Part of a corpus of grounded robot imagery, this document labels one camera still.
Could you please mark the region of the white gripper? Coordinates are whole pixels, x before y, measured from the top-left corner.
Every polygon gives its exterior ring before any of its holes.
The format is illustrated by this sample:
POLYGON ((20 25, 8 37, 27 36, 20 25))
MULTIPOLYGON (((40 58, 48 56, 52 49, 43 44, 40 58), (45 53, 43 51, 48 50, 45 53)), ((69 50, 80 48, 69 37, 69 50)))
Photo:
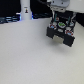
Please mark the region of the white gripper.
MULTIPOLYGON (((47 3, 52 11, 65 12, 70 5, 70 0, 47 0, 47 3)), ((73 16, 73 13, 69 12, 67 27, 70 30, 73 29, 73 25, 74 25, 72 21, 73 20, 72 16, 73 16)), ((53 21, 52 21, 53 28, 56 28, 56 25, 57 25, 56 18, 57 18, 57 14, 54 14, 53 21)))

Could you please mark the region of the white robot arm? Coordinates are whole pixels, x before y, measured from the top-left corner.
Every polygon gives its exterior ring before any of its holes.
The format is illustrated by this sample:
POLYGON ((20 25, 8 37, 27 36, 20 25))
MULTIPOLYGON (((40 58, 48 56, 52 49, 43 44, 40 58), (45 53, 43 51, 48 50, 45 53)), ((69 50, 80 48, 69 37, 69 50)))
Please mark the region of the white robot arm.
POLYGON ((34 7, 37 11, 44 11, 47 7, 54 13, 61 13, 65 16, 70 14, 66 8, 70 5, 70 0, 20 0, 21 3, 21 17, 23 20, 30 19, 34 7))

